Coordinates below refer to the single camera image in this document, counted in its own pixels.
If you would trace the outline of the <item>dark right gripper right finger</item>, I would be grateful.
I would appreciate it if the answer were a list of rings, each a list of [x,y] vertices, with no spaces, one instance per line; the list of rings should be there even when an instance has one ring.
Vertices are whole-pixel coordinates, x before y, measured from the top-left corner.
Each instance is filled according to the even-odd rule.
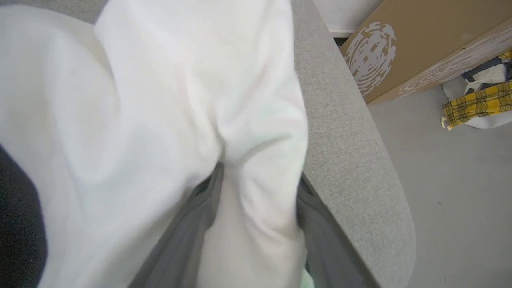
[[[326,204],[305,174],[297,189],[297,220],[305,237],[305,269],[315,288],[379,288]]]

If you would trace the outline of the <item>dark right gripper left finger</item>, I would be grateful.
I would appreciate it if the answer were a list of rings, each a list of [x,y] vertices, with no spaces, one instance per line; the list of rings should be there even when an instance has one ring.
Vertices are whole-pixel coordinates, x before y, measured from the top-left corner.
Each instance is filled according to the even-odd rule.
[[[216,219],[224,167],[216,165],[181,205],[130,288],[196,288],[207,230]]]

